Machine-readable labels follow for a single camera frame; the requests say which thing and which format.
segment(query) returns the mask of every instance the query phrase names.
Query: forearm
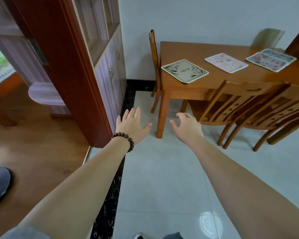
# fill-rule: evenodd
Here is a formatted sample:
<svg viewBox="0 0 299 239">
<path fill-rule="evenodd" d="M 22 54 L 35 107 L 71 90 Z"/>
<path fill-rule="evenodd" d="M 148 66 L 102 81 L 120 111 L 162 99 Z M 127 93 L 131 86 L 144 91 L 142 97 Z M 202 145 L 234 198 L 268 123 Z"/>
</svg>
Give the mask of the forearm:
<svg viewBox="0 0 299 239">
<path fill-rule="evenodd" d="M 299 238 L 295 205 L 204 138 L 189 146 L 243 239 Z"/>
<path fill-rule="evenodd" d="M 129 147 L 127 139 L 114 138 L 40 201 L 19 226 L 32 226 L 51 238 L 85 238 Z"/>
</svg>

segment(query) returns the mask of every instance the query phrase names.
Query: dining table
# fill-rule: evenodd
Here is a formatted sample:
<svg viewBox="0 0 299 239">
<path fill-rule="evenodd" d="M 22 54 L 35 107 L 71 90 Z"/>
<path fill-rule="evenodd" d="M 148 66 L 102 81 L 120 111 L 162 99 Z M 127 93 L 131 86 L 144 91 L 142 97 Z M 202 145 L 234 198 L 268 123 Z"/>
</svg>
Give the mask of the dining table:
<svg viewBox="0 0 299 239">
<path fill-rule="evenodd" d="M 279 72 L 273 72 L 246 61 L 246 58 L 262 49 L 250 46 L 203 44 L 183 42 L 160 42 L 160 67 L 179 60 L 189 62 L 207 70 L 208 75 L 189 84 L 182 83 L 165 71 L 161 71 L 161 105 L 159 109 L 156 137 L 162 138 L 170 99 L 210 100 L 212 94 L 224 80 L 242 82 L 290 82 L 299 86 L 299 59 Z M 205 61 L 210 56 L 225 53 L 248 66 L 232 74 Z"/>
</svg>

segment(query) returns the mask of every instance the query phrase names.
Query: beaded bracelet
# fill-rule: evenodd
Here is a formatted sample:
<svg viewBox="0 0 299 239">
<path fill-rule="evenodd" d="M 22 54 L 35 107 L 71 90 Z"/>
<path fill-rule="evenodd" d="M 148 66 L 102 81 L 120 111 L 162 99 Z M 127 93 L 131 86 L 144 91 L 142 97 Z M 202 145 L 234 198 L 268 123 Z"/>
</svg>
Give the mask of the beaded bracelet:
<svg viewBox="0 0 299 239">
<path fill-rule="evenodd" d="M 129 138 L 127 134 L 125 134 L 124 132 L 117 132 L 117 133 L 113 134 L 113 136 L 112 136 L 112 138 L 115 138 L 115 137 L 124 137 L 124 138 L 127 138 L 128 141 L 130 142 L 130 145 L 131 145 L 131 147 L 128 150 L 128 153 L 133 150 L 133 148 L 134 148 L 133 139 Z"/>
</svg>

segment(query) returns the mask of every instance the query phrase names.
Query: wooden floor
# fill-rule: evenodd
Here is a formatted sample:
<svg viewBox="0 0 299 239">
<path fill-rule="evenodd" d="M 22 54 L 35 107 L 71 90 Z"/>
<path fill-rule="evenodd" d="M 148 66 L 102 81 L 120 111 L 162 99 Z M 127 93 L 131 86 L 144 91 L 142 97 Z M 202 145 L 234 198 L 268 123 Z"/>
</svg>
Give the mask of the wooden floor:
<svg viewBox="0 0 299 239">
<path fill-rule="evenodd" d="M 0 108 L 18 122 L 0 125 L 0 166 L 14 174 L 11 190 L 0 201 L 1 236 L 82 165 L 89 145 L 73 120 L 52 120 L 47 107 L 32 101 L 26 85 Z"/>
</svg>

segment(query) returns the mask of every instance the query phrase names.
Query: shoe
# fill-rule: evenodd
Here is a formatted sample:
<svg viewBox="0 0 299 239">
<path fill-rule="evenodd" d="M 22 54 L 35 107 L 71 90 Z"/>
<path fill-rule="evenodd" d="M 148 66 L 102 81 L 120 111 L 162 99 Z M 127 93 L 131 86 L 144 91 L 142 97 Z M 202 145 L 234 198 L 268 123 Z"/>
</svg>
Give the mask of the shoe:
<svg viewBox="0 0 299 239">
<path fill-rule="evenodd" d="M 142 233 L 137 234 L 134 239 L 146 239 L 145 237 L 143 237 Z"/>
</svg>

